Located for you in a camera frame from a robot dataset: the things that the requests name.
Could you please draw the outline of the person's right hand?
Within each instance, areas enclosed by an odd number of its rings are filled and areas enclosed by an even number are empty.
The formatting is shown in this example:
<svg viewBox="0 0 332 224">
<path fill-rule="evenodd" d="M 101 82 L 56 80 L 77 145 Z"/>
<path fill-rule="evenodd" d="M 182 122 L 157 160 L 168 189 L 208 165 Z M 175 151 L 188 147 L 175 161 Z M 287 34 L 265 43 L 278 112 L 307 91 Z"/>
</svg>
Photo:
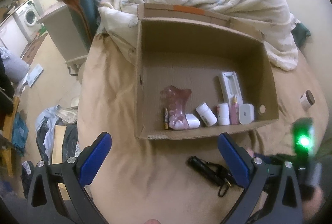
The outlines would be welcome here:
<svg viewBox="0 0 332 224">
<path fill-rule="evenodd" d="M 323 191 L 316 186 L 311 200 L 302 200 L 303 219 L 311 220 L 319 211 L 323 201 Z"/>
</svg>

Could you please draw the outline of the person's left hand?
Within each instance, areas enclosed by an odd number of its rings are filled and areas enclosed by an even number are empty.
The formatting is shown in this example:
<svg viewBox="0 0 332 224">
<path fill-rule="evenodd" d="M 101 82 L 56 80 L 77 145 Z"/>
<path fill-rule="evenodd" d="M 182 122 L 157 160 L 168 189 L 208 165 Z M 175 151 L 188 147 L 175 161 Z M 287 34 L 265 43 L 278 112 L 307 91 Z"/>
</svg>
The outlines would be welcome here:
<svg viewBox="0 0 332 224">
<path fill-rule="evenodd" d="M 149 219 L 144 224 L 160 224 L 160 222 L 157 219 Z"/>
</svg>

